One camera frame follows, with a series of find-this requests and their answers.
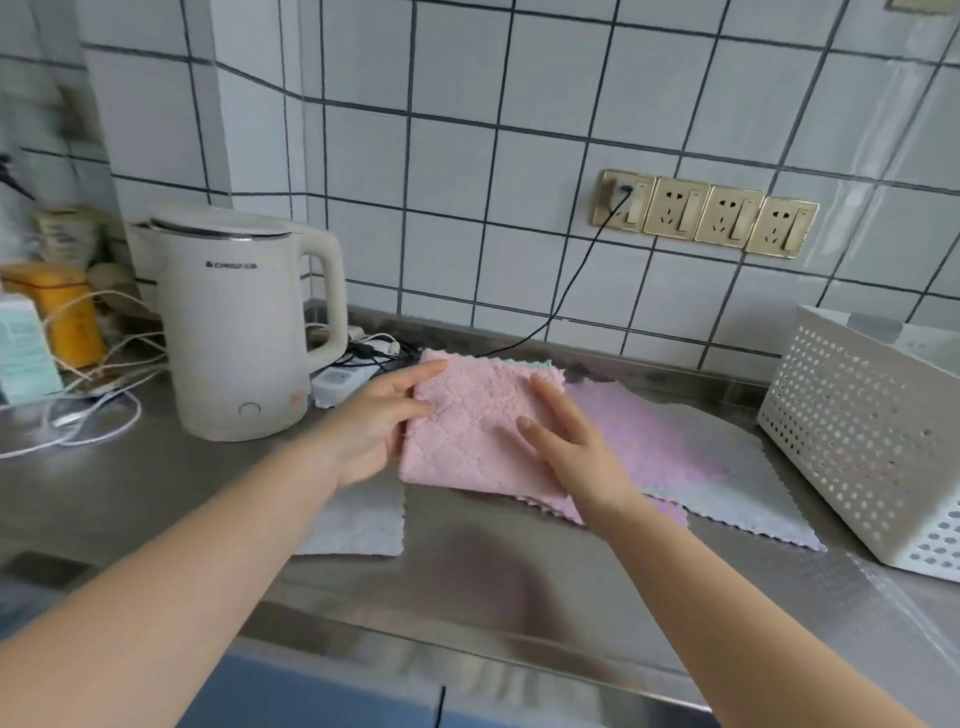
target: charging cable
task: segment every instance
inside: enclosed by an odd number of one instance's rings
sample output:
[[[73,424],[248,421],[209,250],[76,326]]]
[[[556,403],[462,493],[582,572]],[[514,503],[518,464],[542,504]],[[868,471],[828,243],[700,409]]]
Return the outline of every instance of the charging cable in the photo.
[[[494,349],[492,352],[487,352],[487,353],[485,353],[485,354],[481,354],[481,356],[494,356],[495,354],[499,354],[499,353],[503,353],[503,352],[508,352],[510,349],[516,349],[516,347],[520,346],[520,344],[526,344],[528,341],[530,341],[530,339],[532,339],[534,336],[536,336],[537,334],[539,334],[539,333],[540,333],[541,331],[543,331],[545,328],[547,328],[548,326],[550,326],[550,323],[551,323],[554,319],[557,318],[557,314],[560,313],[560,308],[561,308],[561,306],[563,306],[563,305],[564,305],[564,301],[566,301],[566,294],[568,294],[568,293],[570,292],[570,288],[573,286],[573,281],[575,281],[575,280],[577,279],[577,276],[580,275],[580,272],[584,269],[584,266],[587,265],[587,258],[589,258],[589,257],[590,257],[590,253],[593,252],[593,246],[596,245],[596,242],[597,242],[597,240],[600,238],[601,233],[603,233],[603,231],[606,229],[608,223],[613,219],[613,216],[619,211],[619,209],[620,209],[621,207],[623,207],[623,204],[624,204],[625,202],[627,202],[627,200],[630,199],[630,193],[634,191],[634,186],[633,186],[632,184],[628,184],[628,183],[621,184],[621,185],[620,185],[620,191],[624,193],[623,199],[620,200],[620,202],[618,202],[618,203],[616,204],[616,207],[614,207],[614,208],[610,211],[610,214],[607,215],[607,219],[604,220],[604,221],[603,221],[603,225],[600,226],[600,230],[598,230],[597,233],[593,236],[593,239],[590,240],[589,247],[587,247],[587,254],[584,255],[584,259],[580,261],[580,267],[578,267],[577,270],[576,270],[576,272],[573,274],[573,278],[570,279],[570,283],[568,283],[568,284],[566,285],[566,288],[564,289],[564,294],[563,294],[562,296],[560,296],[560,302],[557,303],[557,307],[556,307],[556,308],[553,310],[553,312],[547,317],[546,321],[544,321],[543,324],[542,324],[537,330],[533,331],[533,332],[530,333],[530,335],[528,335],[528,336],[524,336],[522,339],[520,339],[519,341],[517,341],[515,344],[511,344],[511,345],[508,346],[508,347],[503,347],[502,349]]]

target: gold outlet panel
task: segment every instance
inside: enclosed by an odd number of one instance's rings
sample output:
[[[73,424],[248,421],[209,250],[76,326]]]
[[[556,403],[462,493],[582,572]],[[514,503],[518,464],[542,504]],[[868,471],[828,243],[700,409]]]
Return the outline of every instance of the gold outlet panel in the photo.
[[[768,197],[750,233],[747,253],[797,257],[818,209],[817,203]]]
[[[692,240],[710,185],[661,177],[654,187],[643,231],[648,235]]]
[[[714,185],[707,195],[704,214],[693,239],[700,243],[742,248],[754,228],[764,197],[766,195],[762,192],[752,189]]]
[[[593,205],[593,224],[597,227],[603,225],[610,217],[610,213],[623,200],[624,193],[618,191],[617,187],[625,182],[635,186],[633,198],[624,202],[616,214],[610,218],[607,227],[627,232],[641,232],[643,218],[647,214],[656,181],[655,177],[635,175],[633,172],[622,172],[618,169],[604,170],[600,176],[600,184],[597,185],[597,199]]]

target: kettle lid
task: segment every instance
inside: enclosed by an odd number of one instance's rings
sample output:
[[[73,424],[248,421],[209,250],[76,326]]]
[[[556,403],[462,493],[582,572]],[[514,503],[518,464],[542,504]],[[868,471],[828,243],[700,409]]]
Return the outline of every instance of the kettle lid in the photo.
[[[291,232],[289,221],[209,205],[164,203],[150,210],[154,225],[211,237],[273,237]]]

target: orange container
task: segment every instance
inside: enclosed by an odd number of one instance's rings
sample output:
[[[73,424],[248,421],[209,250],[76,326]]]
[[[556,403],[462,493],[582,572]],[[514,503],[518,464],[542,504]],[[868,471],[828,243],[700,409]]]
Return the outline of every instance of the orange container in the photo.
[[[104,358],[104,340],[97,329],[93,300],[86,298],[67,306],[90,292],[83,271],[45,262],[14,263],[0,266],[0,281],[7,292],[33,299],[44,321],[54,314],[46,331],[57,359],[80,369]]]

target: pink cloth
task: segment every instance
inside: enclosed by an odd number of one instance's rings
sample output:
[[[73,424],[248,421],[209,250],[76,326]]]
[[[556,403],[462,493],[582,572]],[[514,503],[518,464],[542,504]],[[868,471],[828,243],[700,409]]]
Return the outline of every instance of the pink cloth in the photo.
[[[530,389],[533,374],[558,387],[564,374],[498,359],[426,350],[420,361],[447,359],[446,371],[418,384],[414,396],[433,414],[407,425],[400,479],[503,496],[556,497],[556,476],[516,431],[524,415],[548,427],[553,416]]]

